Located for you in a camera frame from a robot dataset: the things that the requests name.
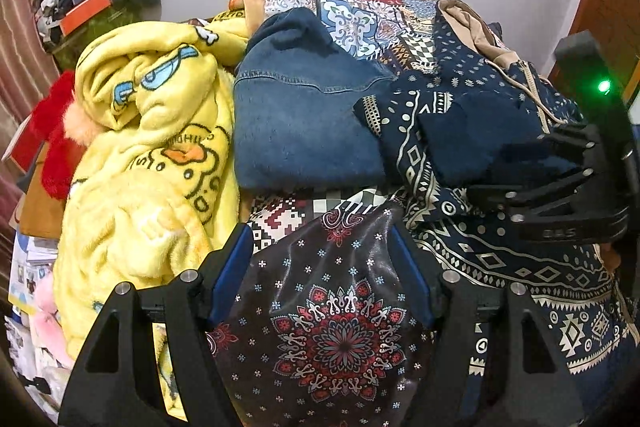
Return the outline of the navy patterned hooded jacket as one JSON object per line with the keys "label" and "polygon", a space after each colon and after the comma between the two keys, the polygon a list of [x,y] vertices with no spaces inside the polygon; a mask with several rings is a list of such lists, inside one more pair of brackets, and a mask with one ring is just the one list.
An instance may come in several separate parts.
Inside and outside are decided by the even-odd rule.
{"label": "navy patterned hooded jacket", "polygon": [[405,421],[579,426],[639,375],[639,180],[596,65],[565,98],[459,0],[425,0],[355,105],[408,194],[393,262],[436,348]]}

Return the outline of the brown wooden door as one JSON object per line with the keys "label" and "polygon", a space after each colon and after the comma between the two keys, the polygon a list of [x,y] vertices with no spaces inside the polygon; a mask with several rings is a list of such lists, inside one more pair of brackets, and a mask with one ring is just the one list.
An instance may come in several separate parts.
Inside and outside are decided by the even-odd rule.
{"label": "brown wooden door", "polygon": [[563,36],[591,32],[622,85],[639,75],[639,0],[579,0]]}

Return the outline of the yellow duck fleece blanket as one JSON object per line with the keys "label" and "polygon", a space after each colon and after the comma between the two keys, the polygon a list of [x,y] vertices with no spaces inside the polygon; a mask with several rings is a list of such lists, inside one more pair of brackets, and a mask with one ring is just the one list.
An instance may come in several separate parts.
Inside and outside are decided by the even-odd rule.
{"label": "yellow duck fleece blanket", "polygon": [[247,41],[241,17],[140,22],[81,53],[64,127],[86,151],[53,267],[71,357],[116,284],[165,285],[224,246],[238,223],[232,92]]}

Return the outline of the colourful patchwork bedspread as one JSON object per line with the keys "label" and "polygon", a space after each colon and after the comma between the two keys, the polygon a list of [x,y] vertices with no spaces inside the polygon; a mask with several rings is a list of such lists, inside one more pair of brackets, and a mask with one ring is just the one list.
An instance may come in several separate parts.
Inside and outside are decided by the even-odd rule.
{"label": "colourful patchwork bedspread", "polygon": [[243,0],[250,38],[269,17],[311,10],[333,41],[395,77],[354,113],[378,139],[383,183],[250,191],[253,258],[228,317],[207,339],[245,426],[405,426],[435,336],[411,313],[388,253],[410,234],[407,207],[428,217],[464,207],[423,159],[402,172],[381,143],[409,115],[406,81],[435,87],[440,0]]}

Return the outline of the red plush toy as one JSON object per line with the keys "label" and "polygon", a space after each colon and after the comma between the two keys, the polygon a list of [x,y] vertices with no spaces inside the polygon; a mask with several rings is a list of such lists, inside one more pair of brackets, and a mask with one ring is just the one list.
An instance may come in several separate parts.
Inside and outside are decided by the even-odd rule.
{"label": "red plush toy", "polygon": [[3,155],[27,172],[40,146],[47,145],[41,182],[44,191],[58,200],[66,199],[70,193],[73,175],[86,150],[65,135],[63,117],[74,99],[74,84],[74,72],[63,72],[52,84],[49,94],[15,131]]}

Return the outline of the blue denim jeans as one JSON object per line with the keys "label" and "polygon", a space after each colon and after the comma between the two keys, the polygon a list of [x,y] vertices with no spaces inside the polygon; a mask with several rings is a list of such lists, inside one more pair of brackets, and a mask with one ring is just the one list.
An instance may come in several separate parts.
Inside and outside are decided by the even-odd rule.
{"label": "blue denim jeans", "polygon": [[250,191],[381,184],[378,139],[354,113],[394,75],[352,57],[311,10],[265,20],[248,42],[233,86],[235,176]]}

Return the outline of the orange box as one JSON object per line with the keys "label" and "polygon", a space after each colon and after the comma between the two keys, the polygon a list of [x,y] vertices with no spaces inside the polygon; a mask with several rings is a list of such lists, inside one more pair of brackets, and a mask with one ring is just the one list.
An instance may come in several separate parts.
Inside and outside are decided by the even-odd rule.
{"label": "orange box", "polygon": [[85,0],[75,6],[61,20],[60,27],[64,37],[70,35],[90,18],[112,5],[111,0]]}

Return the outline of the dark green bag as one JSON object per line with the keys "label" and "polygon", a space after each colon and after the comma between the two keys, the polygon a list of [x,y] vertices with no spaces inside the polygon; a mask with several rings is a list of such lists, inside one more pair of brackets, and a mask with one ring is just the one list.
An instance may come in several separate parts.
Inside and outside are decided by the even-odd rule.
{"label": "dark green bag", "polygon": [[84,23],[70,35],[62,35],[62,18],[85,0],[61,0],[52,18],[52,27],[44,42],[61,70],[71,70],[82,51],[99,36],[142,20],[157,20],[162,14],[162,0],[111,0],[112,5]]}

